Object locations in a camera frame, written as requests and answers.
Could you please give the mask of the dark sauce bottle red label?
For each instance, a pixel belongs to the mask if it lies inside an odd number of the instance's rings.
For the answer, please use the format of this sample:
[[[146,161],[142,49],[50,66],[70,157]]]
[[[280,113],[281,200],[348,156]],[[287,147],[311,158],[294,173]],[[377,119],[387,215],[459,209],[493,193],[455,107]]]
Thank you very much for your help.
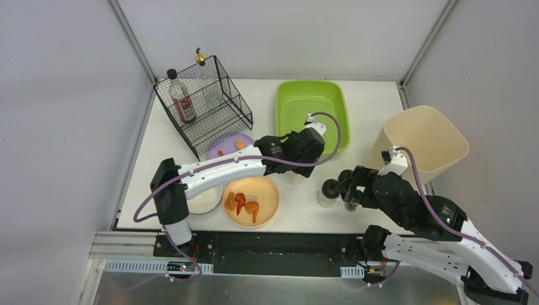
[[[173,105],[184,123],[190,123],[196,119],[196,112],[188,92],[187,86],[178,78],[175,69],[169,69],[167,76],[170,81],[168,94],[172,99]]]

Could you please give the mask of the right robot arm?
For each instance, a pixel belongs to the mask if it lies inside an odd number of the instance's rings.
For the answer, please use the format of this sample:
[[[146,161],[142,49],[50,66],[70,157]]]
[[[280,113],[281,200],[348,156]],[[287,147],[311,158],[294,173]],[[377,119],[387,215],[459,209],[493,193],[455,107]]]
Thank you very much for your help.
[[[427,196],[395,172],[357,166],[343,170],[336,181],[345,203],[380,210],[396,225],[420,238],[435,241],[445,254],[415,245],[378,226],[367,227],[361,241],[375,257],[405,262],[462,288],[477,304],[527,304],[533,267],[514,261],[489,245],[466,213],[442,196]]]

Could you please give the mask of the black-lid spice jar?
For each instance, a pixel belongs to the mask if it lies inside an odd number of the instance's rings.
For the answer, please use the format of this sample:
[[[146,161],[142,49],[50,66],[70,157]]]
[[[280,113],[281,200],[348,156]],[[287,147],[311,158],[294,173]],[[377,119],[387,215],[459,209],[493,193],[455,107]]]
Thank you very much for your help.
[[[294,172],[287,173],[287,179],[291,184],[301,184],[305,181],[305,177]]]

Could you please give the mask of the gold-top glass oil bottle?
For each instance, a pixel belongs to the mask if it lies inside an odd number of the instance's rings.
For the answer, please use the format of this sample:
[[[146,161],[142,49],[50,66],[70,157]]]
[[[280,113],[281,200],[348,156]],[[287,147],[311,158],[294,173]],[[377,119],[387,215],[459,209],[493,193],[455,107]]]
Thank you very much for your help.
[[[207,109],[212,110],[221,103],[219,78],[210,66],[211,61],[201,52],[201,48],[196,49],[195,60],[198,64],[197,80],[201,94]]]

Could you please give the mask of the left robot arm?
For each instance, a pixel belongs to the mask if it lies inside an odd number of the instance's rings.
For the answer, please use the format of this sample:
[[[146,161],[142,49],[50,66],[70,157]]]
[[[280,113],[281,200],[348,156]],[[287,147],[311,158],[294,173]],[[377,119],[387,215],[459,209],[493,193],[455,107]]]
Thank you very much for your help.
[[[150,198],[170,244],[191,241],[187,201],[230,182],[293,171],[308,178],[320,164],[326,127],[307,124],[284,137],[264,136],[245,149],[201,163],[176,165],[173,158],[161,162],[151,183]]]

